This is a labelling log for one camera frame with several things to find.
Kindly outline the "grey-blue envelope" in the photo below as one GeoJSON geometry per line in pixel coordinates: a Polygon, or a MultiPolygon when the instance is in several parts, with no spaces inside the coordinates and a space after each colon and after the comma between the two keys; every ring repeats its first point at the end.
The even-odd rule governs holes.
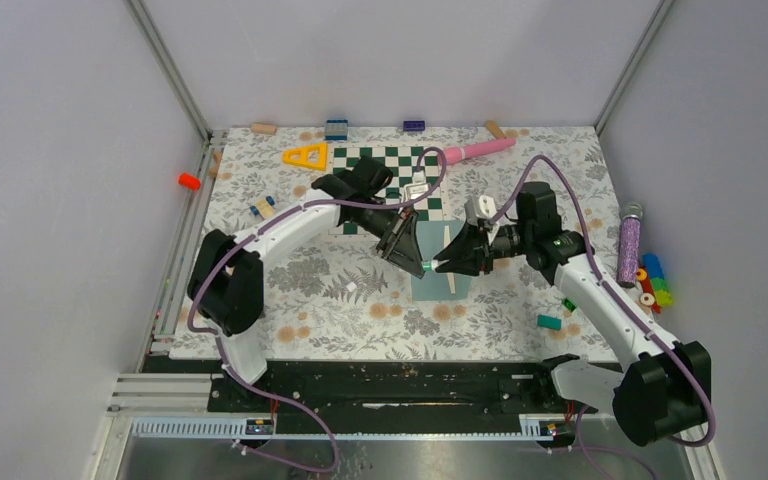
{"type": "MultiPolygon", "coordinates": [[[[417,224],[417,239],[422,259],[431,261],[446,246],[445,230],[449,231],[453,240],[461,227],[462,223],[456,220],[420,221],[417,224]]],[[[411,276],[412,298],[415,301],[465,300],[469,296],[472,280],[469,276],[433,271],[426,272],[421,279],[411,276]]]]}

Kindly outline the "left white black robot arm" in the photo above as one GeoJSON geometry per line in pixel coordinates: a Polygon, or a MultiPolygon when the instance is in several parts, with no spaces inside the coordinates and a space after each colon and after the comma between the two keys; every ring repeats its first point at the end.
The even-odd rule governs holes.
{"type": "Polygon", "coordinates": [[[213,230],[202,240],[187,286],[188,327],[197,332],[195,316],[206,320],[202,330],[215,337],[224,368],[236,379],[232,398],[245,410],[261,409],[270,397],[271,387],[261,377],[267,360],[253,329],[265,311],[266,273],[275,264],[349,222],[377,238],[381,258],[424,276],[414,206],[438,186],[418,171],[404,187],[402,202],[388,203],[379,193],[392,178],[386,165],[363,156],[352,169],[319,177],[300,200],[260,224],[236,234],[213,230]]]}

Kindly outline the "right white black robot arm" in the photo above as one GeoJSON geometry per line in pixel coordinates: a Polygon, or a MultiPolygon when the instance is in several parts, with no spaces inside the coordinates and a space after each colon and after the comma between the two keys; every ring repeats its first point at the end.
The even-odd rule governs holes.
{"type": "Polygon", "coordinates": [[[679,341],[622,291],[585,238],[563,227],[549,184],[524,184],[509,225],[492,224],[493,205],[488,197],[467,202],[463,227],[431,262],[435,271],[477,277],[498,259],[525,258],[596,327],[620,365],[613,371],[573,354],[546,360],[547,376],[533,386],[537,405],[557,412],[572,400],[608,413],[638,446],[712,427],[707,350],[679,341]]]}

